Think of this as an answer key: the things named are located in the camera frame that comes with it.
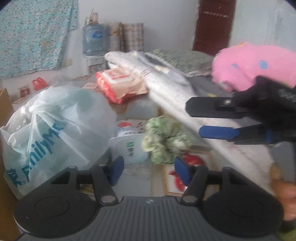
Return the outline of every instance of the blue polka dot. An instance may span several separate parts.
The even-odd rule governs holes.
[[[262,69],[262,70],[267,70],[267,68],[268,68],[268,63],[267,63],[265,60],[260,60],[260,62],[259,62],[259,66],[260,66],[260,69]]]
[[[237,64],[232,64],[232,66],[233,66],[234,68],[236,68],[236,69],[239,68]]]

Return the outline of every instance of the cardboard box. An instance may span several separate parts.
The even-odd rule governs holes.
[[[0,90],[0,126],[6,125],[13,114],[13,108],[6,89]],[[0,240],[13,241],[20,236],[20,232],[13,218],[13,208],[16,197],[4,180],[5,168],[0,152]]]

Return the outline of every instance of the white plastic bag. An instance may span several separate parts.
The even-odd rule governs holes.
[[[50,87],[1,127],[6,173],[26,195],[68,166],[89,169],[108,150],[115,121],[102,95],[71,86]]]

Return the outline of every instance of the pink blanket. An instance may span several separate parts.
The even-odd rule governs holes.
[[[295,87],[296,53],[274,45],[242,43],[221,50],[213,60],[213,82],[226,91],[247,90],[258,75]]]

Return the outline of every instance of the bottle on water jug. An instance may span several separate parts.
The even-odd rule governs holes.
[[[83,27],[83,53],[87,56],[104,55],[106,52],[106,32],[101,23]]]

